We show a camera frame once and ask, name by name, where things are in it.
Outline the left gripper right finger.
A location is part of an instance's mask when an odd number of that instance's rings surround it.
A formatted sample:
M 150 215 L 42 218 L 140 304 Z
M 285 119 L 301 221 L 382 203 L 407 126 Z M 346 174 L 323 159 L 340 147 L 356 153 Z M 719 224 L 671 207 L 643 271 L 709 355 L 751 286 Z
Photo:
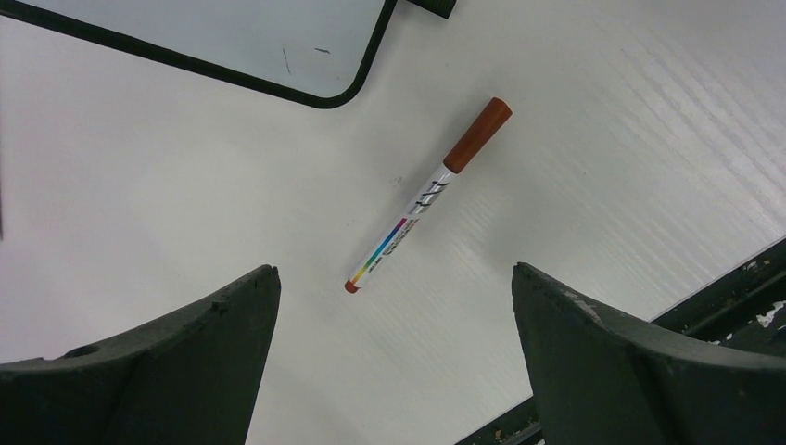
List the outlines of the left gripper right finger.
M 513 268 L 513 312 L 549 444 L 781 444 L 785 361 L 672 332 Z

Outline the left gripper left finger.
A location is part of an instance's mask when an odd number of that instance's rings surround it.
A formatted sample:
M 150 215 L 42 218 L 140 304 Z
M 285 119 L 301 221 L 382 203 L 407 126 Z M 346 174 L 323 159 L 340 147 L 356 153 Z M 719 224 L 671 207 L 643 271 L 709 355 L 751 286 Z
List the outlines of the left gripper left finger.
M 263 265 L 211 295 L 47 360 L 1 367 L 5 444 L 242 444 L 281 298 Z

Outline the white red whiteboard marker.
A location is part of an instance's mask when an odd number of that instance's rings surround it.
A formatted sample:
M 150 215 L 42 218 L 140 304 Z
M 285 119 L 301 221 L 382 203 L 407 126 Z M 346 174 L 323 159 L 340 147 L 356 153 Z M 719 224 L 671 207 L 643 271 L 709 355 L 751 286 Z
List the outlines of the white red whiteboard marker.
M 444 194 L 452 181 L 459 175 L 451 172 L 443 165 L 443 160 L 428 177 L 417 193 L 404 207 L 402 213 L 382 232 L 381 237 L 363 255 L 357 267 L 348 275 L 344 288 L 350 294 L 357 293 L 367 286 L 372 277 L 387 262 L 394 250 L 409 234 L 415 225 L 434 206 L 437 199 Z

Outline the black framed whiteboard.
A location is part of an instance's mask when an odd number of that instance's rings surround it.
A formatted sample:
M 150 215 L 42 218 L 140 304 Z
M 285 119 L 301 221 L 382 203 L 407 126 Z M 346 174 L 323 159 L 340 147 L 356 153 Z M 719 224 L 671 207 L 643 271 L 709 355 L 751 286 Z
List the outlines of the black framed whiteboard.
M 318 109 L 363 87 L 386 1 L 4 1 L 34 26 Z

